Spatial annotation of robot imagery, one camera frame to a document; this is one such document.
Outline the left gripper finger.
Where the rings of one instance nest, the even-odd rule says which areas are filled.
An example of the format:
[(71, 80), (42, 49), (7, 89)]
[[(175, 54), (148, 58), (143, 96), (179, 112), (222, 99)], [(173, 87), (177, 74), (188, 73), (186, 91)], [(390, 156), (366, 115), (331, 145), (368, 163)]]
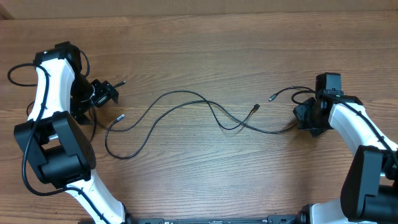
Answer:
[(80, 125), (91, 124), (91, 120), (85, 115), (85, 113), (74, 113), (74, 119)]
[(109, 100), (113, 100), (116, 104), (118, 104), (119, 93), (112, 84), (108, 81), (103, 82), (103, 97), (102, 104), (107, 103)]

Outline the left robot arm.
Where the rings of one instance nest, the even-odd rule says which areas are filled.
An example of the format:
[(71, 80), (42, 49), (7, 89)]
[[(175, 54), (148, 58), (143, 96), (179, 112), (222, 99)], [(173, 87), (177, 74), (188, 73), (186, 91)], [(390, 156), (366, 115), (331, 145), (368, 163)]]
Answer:
[(33, 194), (46, 195), (29, 184), (26, 171), (31, 166), (41, 183), (55, 187), (54, 195), (66, 192), (77, 200), (93, 223), (133, 223), (100, 179), (94, 149), (80, 129), (90, 121), (88, 110), (117, 101), (119, 93), (107, 81), (89, 82), (81, 72), (82, 56), (77, 46), (62, 42), (36, 53), (30, 63), (37, 72), (35, 101), (27, 121), (14, 128), (24, 154), (22, 179)]

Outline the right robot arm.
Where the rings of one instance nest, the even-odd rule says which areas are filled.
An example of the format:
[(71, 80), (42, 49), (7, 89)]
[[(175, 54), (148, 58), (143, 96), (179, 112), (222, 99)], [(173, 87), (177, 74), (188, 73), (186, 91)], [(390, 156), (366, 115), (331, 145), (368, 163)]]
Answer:
[(344, 94), (339, 73), (317, 75), (314, 96), (293, 113), (317, 137), (334, 129), (353, 155), (340, 197), (309, 205), (297, 223), (397, 223), (397, 144), (371, 121), (356, 96)]

